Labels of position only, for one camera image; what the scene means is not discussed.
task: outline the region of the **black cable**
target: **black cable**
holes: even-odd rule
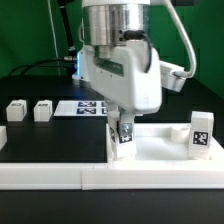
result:
[[[48,59],[48,60],[42,60],[42,61],[35,62],[35,63],[29,65],[27,68],[25,68],[20,73],[20,75],[25,75],[26,72],[28,72],[33,67],[36,67],[37,65],[46,64],[46,63],[50,63],[50,62],[57,62],[57,61],[64,61],[64,59],[63,58],[53,58],[53,59]]]
[[[148,60],[147,66],[145,68],[145,73],[148,73],[149,69],[151,67],[151,63],[152,63],[152,45],[151,45],[148,35],[145,33],[143,34],[143,40],[146,41],[146,43],[148,45],[148,51],[149,51],[149,54],[148,54],[149,60]]]
[[[18,66],[14,69],[12,69],[8,76],[11,76],[16,70],[19,70],[20,68],[27,68],[29,67],[30,65],[21,65],[21,66]],[[64,65],[36,65],[34,66],[34,68],[67,68],[68,66],[64,66]]]
[[[151,62],[152,62],[152,45],[150,42],[150,39],[148,35],[143,30],[128,30],[124,32],[124,38],[125,40],[144,40],[148,45],[148,51],[149,51],[149,60],[147,63],[147,66],[144,70],[145,73],[148,73]]]

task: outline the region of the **white box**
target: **white box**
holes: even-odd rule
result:
[[[8,121],[22,121],[27,114],[26,100],[13,100],[6,108]]]
[[[0,126],[0,150],[3,148],[6,142],[7,142],[6,127]]]
[[[48,122],[52,115],[52,101],[38,101],[33,111],[35,122]]]
[[[192,112],[188,150],[190,159],[209,159],[213,124],[213,113]]]
[[[113,157],[115,160],[134,159],[136,154],[136,141],[134,130],[132,135],[120,136],[117,132],[118,121],[118,111],[108,112],[108,123]]]

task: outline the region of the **robotic arm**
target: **robotic arm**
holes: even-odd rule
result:
[[[191,69],[159,60],[147,36],[150,5],[163,4],[187,49]],[[136,114],[156,113],[161,87],[180,91],[196,70],[196,57],[170,0],[83,0],[83,42],[79,53],[81,79],[118,108],[120,136],[132,135]]]

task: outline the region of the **white plastic block with marker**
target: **white plastic block with marker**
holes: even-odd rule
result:
[[[13,100],[6,108],[7,121],[22,121],[27,114],[25,100]]]
[[[120,136],[117,131],[119,112],[108,112],[108,124],[110,132],[110,142],[114,160],[134,159],[136,154],[136,141],[134,133],[132,135]]]
[[[213,113],[192,112],[188,150],[189,159],[209,159],[209,147],[212,137],[213,124]]]
[[[48,122],[52,115],[52,101],[38,101],[33,109],[35,122]]]

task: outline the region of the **black table surface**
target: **black table surface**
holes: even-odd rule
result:
[[[7,122],[6,107],[25,99],[23,122]],[[39,100],[103,100],[91,89],[58,76],[5,77],[0,80],[0,125],[8,142],[0,162],[106,162],[106,118],[52,117],[35,123]],[[213,136],[224,147],[224,100],[195,79],[181,93],[163,90],[156,114],[136,123],[190,123],[192,111],[213,112]],[[224,190],[0,191],[0,223],[224,223]]]

